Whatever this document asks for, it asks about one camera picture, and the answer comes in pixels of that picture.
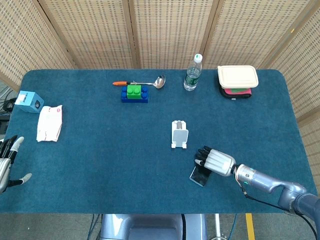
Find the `bottle label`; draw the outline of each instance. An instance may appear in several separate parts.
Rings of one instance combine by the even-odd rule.
[[[196,85],[197,82],[198,82],[198,79],[199,79],[199,77],[197,77],[197,78],[191,78],[191,77],[189,77],[188,75],[185,76],[185,81],[186,81],[186,83],[189,84],[189,85]]]

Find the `woven screen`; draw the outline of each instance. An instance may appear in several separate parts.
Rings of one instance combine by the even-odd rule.
[[[320,193],[320,117],[300,128],[305,151],[318,193]]]
[[[288,30],[309,0],[225,0],[207,47],[205,68],[256,68]]]
[[[121,0],[39,2],[81,67],[133,67]]]
[[[31,0],[0,1],[0,72],[16,90],[33,69],[72,64]]]
[[[320,106],[320,9],[289,42],[271,68],[284,74],[297,118]]]
[[[213,0],[135,0],[142,68],[185,69],[199,52]]]

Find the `blue box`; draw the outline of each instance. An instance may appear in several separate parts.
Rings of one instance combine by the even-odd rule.
[[[121,101],[123,103],[148,103],[149,99],[149,91],[146,86],[141,88],[141,99],[128,99],[127,97],[127,87],[123,86],[121,91]]]
[[[15,106],[28,113],[40,113],[45,101],[34,91],[20,91]]]

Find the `plastic food container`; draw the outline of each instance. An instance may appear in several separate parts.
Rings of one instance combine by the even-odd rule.
[[[259,83],[256,69],[250,65],[218,66],[218,76],[223,89],[249,89]]]

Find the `orange handle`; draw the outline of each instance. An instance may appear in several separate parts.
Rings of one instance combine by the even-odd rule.
[[[115,86],[127,86],[130,84],[130,82],[129,81],[115,81],[112,84]]]

